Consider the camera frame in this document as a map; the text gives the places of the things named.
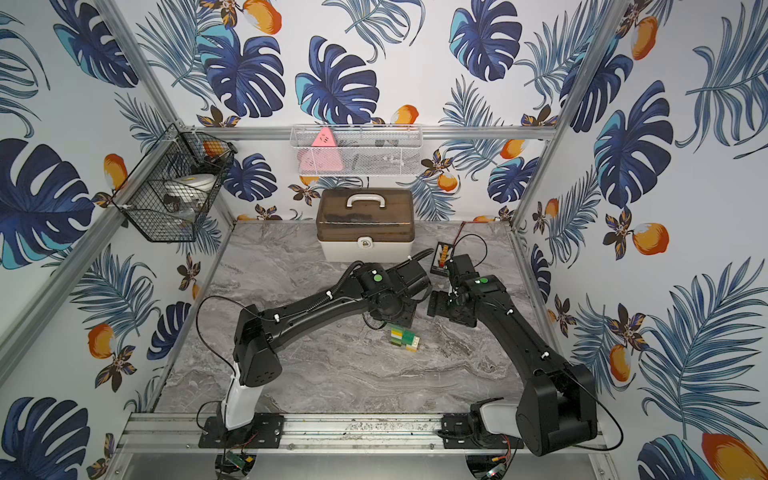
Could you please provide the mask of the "white square brick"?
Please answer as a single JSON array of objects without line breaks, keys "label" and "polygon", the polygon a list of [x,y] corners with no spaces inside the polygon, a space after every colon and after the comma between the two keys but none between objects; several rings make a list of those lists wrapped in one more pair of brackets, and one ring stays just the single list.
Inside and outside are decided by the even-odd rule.
[{"label": "white square brick", "polygon": [[420,338],[418,336],[409,336],[404,338],[404,346],[408,351],[416,352],[419,348]]}]

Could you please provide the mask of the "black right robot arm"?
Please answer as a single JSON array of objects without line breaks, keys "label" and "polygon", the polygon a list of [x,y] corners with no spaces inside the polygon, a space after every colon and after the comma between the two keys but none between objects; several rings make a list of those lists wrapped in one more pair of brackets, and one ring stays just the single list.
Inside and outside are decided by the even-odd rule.
[{"label": "black right robot arm", "polygon": [[479,274],[469,255],[453,253],[445,266],[450,289],[430,295],[427,314],[469,327],[485,325],[524,383],[516,403],[497,397],[472,404],[465,431],[452,439],[488,448],[503,438],[509,447],[524,446],[536,456],[566,448],[599,453],[618,449],[624,431],[614,415],[609,418],[618,430],[618,441],[602,447],[589,444],[598,436],[597,410],[605,407],[591,371],[570,363],[545,342],[502,281]]}]

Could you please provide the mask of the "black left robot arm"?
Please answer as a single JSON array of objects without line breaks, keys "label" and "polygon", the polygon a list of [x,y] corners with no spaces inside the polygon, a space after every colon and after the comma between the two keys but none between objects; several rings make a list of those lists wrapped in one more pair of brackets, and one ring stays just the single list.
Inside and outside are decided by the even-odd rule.
[{"label": "black left robot arm", "polygon": [[336,283],[294,303],[267,310],[242,305],[231,355],[211,351],[230,367],[231,380],[216,414],[201,427],[199,446],[228,450],[260,438],[268,447],[278,445],[282,431],[264,427],[256,412],[263,387],[282,373],[278,353],[305,335],[356,315],[377,321],[378,329],[410,327],[417,306],[432,292],[420,261],[433,253],[432,248],[422,250],[388,269],[356,260]]}]

